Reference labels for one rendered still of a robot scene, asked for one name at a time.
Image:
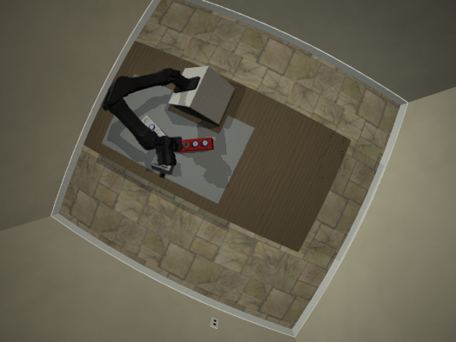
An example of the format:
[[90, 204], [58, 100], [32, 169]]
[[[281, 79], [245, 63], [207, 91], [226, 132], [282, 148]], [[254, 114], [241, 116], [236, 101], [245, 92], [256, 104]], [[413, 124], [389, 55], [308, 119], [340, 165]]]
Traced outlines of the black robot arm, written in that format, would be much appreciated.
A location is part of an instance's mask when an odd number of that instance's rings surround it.
[[176, 165], [177, 160], [174, 151], [178, 151], [178, 144], [174, 143], [173, 145], [171, 137], [160, 137], [155, 131], [147, 127], [130, 109], [123, 97], [127, 97], [128, 94], [136, 91], [159, 85], [165, 86], [172, 82], [176, 85], [174, 93], [196, 90], [200, 77], [186, 78], [180, 72], [180, 70], [168, 68], [140, 77], [121, 76], [110, 86], [102, 104], [103, 109], [114, 114], [145, 150], [156, 149], [159, 165]]

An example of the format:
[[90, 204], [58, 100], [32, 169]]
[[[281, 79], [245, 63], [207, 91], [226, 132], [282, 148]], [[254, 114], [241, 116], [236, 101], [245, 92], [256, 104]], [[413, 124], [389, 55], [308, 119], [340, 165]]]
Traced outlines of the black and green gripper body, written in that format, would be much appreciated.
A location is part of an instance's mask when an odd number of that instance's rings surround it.
[[174, 145], [174, 143], [178, 143], [178, 150], [179, 151], [183, 150], [182, 138], [181, 137], [172, 137], [172, 139], [173, 139], [173, 145]]

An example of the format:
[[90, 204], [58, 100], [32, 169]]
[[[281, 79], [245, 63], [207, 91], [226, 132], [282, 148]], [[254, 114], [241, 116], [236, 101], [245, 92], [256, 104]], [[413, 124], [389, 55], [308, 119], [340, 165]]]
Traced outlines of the grey flat mat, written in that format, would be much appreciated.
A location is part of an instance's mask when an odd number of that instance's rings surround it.
[[[217, 134], [168, 111], [172, 94], [173, 90], [160, 85], [136, 91], [123, 99], [140, 120], [148, 115], [167, 137], [213, 139], [214, 150], [174, 152], [177, 165], [171, 175], [165, 173], [164, 177], [218, 204], [254, 128], [228, 116]], [[151, 162], [157, 155], [156, 149], [143, 149], [115, 115], [102, 144], [160, 173], [151, 168]]]

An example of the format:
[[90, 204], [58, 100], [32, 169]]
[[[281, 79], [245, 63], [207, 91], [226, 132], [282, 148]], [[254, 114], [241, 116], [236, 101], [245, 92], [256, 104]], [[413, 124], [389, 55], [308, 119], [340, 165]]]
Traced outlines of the red tube rack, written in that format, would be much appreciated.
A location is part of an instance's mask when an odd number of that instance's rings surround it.
[[[192, 142], [196, 140], [199, 142], [198, 147], [194, 147], [192, 145]], [[202, 141], [207, 140], [209, 144], [207, 146], [202, 145]], [[184, 142], [188, 142], [190, 144], [189, 147], [184, 147]], [[214, 150], [213, 149], [213, 139], [211, 137], [206, 137], [206, 138], [195, 138], [195, 139], [186, 139], [182, 140], [182, 145], [183, 145], [183, 150], [181, 151], [174, 151], [174, 152], [185, 152], [185, 151], [206, 151], [206, 150]]]

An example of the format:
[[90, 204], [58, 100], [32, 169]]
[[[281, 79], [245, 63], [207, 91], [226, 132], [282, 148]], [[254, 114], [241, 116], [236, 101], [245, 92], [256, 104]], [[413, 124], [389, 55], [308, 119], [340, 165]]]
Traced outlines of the grey control panel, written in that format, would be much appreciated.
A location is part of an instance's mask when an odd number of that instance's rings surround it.
[[[165, 173], [171, 175], [173, 173], [174, 166], [175, 165], [173, 165], [173, 166], [158, 165], [157, 155], [153, 158], [153, 160], [151, 162], [151, 168], [153, 170], [160, 171], [161, 178], [164, 178]], [[164, 175], [162, 175], [162, 174], [164, 174]]]

